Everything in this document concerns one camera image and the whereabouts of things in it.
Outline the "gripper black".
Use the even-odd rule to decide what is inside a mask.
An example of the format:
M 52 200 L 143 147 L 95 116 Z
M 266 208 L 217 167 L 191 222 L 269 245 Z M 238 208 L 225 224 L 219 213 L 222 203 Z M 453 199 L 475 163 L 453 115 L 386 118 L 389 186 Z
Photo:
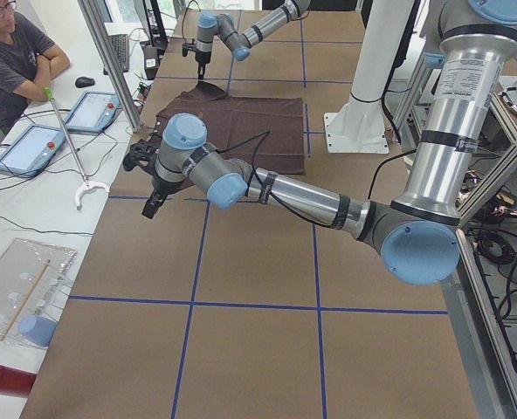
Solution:
M 196 61 L 198 63 L 197 77 L 199 80 L 205 79 L 206 65 L 210 63 L 210 52 L 196 51 Z
M 193 185 L 190 179 L 186 178 L 183 174 L 177 173 L 166 175 L 165 178 L 154 175 L 151 183 L 154 192 L 144 204 L 141 212 L 146 218 L 153 218 L 155 216 L 157 211 L 167 200 L 167 196 L 174 195 L 180 190 L 187 189 Z

